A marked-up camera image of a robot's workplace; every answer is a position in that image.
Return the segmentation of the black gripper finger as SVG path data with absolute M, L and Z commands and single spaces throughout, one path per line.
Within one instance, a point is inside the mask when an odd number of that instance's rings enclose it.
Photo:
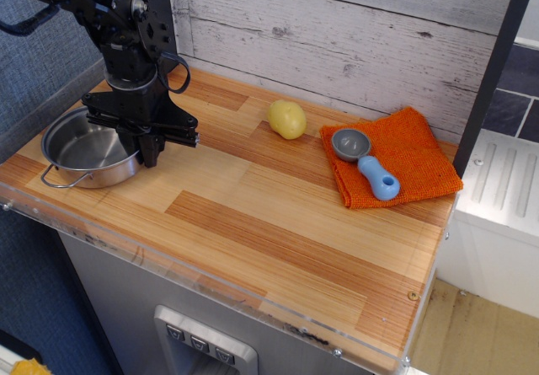
M 157 159 L 165 148 L 165 139 L 161 135 L 145 134 L 138 138 L 139 148 L 144 165 L 147 168 L 157 166 Z
M 126 130 L 122 126 L 117 126 L 115 131 L 120 140 L 121 146 L 124 148 L 125 152 L 128 155 L 133 155 L 139 152 L 140 146 L 138 143 L 138 138 L 135 133 L 132 131 Z

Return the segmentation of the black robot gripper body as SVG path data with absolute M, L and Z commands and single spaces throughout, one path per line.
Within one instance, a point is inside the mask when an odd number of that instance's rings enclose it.
M 88 120 L 134 135 L 155 134 L 168 142 L 194 147 L 198 144 L 197 119 L 179 108 L 163 84 L 154 80 L 139 87 L 86 93 L 82 103 Z

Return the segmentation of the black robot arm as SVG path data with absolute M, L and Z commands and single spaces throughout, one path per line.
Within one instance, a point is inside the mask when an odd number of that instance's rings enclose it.
M 188 87 L 186 78 L 171 88 L 168 75 L 187 62 L 173 50 L 169 11 L 153 9 L 152 0 L 39 0 L 45 8 L 2 31 L 26 36 L 64 9 L 75 16 L 104 58 L 111 90 L 85 94 L 88 121 L 113 128 L 121 143 L 138 153 L 148 168 L 156 166 L 166 142 L 195 147 L 197 119 L 170 98 Z

